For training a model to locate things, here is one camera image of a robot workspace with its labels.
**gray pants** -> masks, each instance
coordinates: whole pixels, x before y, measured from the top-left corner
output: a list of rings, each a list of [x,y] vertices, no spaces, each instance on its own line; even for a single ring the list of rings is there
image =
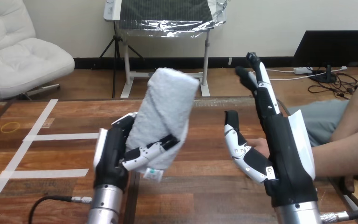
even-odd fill
[[[290,114],[301,110],[312,146],[329,142],[338,126],[349,100],[318,101],[309,105],[289,108]]]

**monitor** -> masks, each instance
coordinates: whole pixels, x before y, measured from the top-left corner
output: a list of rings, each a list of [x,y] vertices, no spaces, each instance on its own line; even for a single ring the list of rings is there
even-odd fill
[[[294,61],[296,65],[326,67],[325,75],[310,78],[323,83],[334,82],[336,78],[330,72],[331,66],[358,64],[358,30],[306,31]]]

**white wall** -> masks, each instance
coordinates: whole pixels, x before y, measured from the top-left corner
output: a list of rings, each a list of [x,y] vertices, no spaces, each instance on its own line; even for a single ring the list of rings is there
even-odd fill
[[[105,0],[24,0],[38,38],[73,57],[98,57],[113,35]],[[211,57],[293,56],[305,30],[358,29],[358,0],[231,0],[227,22],[211,32]],[[196,39],[131,37],[144,57],[203,57]],[[106,56],[113,56],[109,50]]]

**robotic hand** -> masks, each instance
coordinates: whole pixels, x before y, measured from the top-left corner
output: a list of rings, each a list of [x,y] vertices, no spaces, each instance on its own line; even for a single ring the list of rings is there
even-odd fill
[[[241,83],[252,91],[255,98],[270,157],[267,159],[247,145],[239,132],[236,111],[226,112],[224,126],[230,154],[250,178],[264,183],[280,223],[321,224],[317,191],[313,185],[315,165],[301,111],[284,117],[263,63],[254,53],[248,53],[247,60],[256,77],[244,68],[236,68],[236,72]]]
[[[113,122],[109,130],[101,128],[94,156],[94,197],[88,224],[117,224],[128,171],[141,167],[179,143],[172,135],[125,152],[128,134],[137,113],[128,113]]]

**white armchair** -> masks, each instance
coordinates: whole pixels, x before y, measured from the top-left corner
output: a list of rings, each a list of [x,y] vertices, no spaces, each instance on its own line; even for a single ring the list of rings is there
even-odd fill
[[[29,91],[71,73],[74,66],[66,51],[35,38],[22,0],[0,0],[0,99],[57,88],[59,84]]]

